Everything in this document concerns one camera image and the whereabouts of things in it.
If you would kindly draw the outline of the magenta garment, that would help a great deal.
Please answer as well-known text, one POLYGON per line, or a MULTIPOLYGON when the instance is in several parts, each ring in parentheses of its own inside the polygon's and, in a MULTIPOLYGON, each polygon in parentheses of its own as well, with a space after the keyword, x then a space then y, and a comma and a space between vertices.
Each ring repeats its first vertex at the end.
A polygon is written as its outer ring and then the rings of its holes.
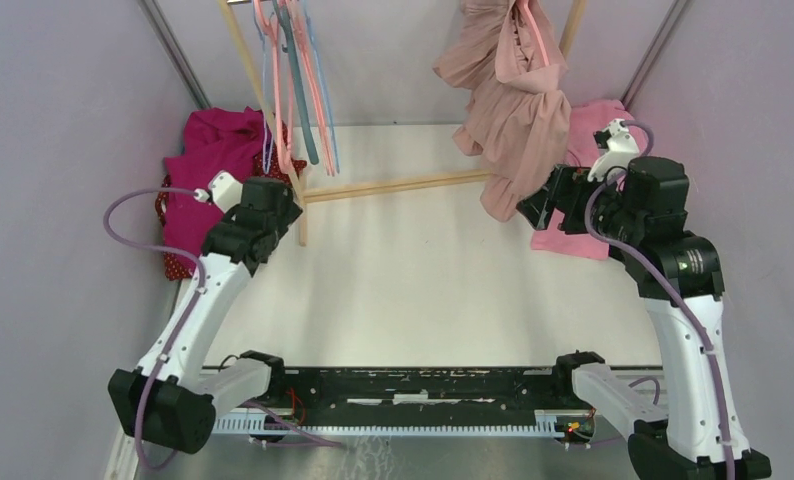
MULTIPOLYGON (((262 151, 263 120, 263 114, 251 108, 212 108, 191 113, 183 129, 183 153, 164 159, 170 186, 208 190, 222 171, 238 181, 246 180, 254 172, 254 158, 262 151)), ((223 212, 213 205, 189 195, 173 194, 164 214, 164 243, 198 254, 207 233, 222 216, 223 212)))

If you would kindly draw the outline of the pink plastic hanger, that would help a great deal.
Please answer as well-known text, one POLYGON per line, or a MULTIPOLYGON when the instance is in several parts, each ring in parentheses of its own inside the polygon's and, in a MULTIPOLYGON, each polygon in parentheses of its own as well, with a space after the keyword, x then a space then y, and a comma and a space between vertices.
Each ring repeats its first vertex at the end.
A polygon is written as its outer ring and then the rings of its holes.
POLYGON ((530 8, 530 1, 529 0, 518 0, 516 2, 518 10, 520 12, 521 17, 523 18, 525 24, 530 29, 530 34, 532 37, 533 42, 535 43, 538 52, 540 53, 540 57, 542 59, 542 63, 544 67, 550 65, 549 55, 546 49, 546 45, 544 43, 544 39, 541 34, 541 30, 538 26, 538 23, 531 11, 530 8))

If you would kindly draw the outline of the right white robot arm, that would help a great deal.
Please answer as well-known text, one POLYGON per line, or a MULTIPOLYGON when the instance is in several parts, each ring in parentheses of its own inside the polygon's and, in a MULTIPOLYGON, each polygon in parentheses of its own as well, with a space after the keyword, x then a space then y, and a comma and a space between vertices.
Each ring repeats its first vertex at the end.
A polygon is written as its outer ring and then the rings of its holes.
POLYGON ((559 165, 518 212, 538 231, 607 244, 634 280, 656 333, 666 406, 642 400, 592 352, 558 358, 550 382, 564 408, 583 401, 624 439, 641 479, 766 479, 735 409, 723 348, 725 284, 711 241, 685 227, 689 179, 674 160, 640 156, 605 172, 559 165))

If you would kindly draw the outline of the dusty pink skirt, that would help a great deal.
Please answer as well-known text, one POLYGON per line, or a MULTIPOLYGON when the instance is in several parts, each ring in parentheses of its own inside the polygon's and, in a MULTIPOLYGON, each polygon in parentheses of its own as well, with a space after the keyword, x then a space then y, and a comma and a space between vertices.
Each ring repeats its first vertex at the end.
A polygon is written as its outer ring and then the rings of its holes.
POLYGON ((459 36, 433 64, 445 84, 470 93, 453 140, 491 173, 480 203, 500 222, 565 159, 572 111, 561 88, 567 63, 552 22, 540 2, 530 1, 550 59, 544 67, 516 2, 461 2, 459 36))

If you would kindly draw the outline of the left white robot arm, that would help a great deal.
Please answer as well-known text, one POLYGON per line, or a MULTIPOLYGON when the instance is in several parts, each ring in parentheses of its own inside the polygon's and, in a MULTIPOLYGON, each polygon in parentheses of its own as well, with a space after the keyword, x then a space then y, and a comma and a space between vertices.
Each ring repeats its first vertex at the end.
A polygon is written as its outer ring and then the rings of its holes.
POLYGON ((235 179, 219 172, 205 188, 166 188, 166 193, 220 211, 198 253, 160 246, 195 266, 184 298, 151 348, 131 370, 117 369, 107 390, 123 432, 194 454, 215 422, 251 400, 280 404, 288 382, 282 358, 246 351, 209 376, 203 365, 229 310, 266 264, 303 210, 293 189, 277 180, 235 179))

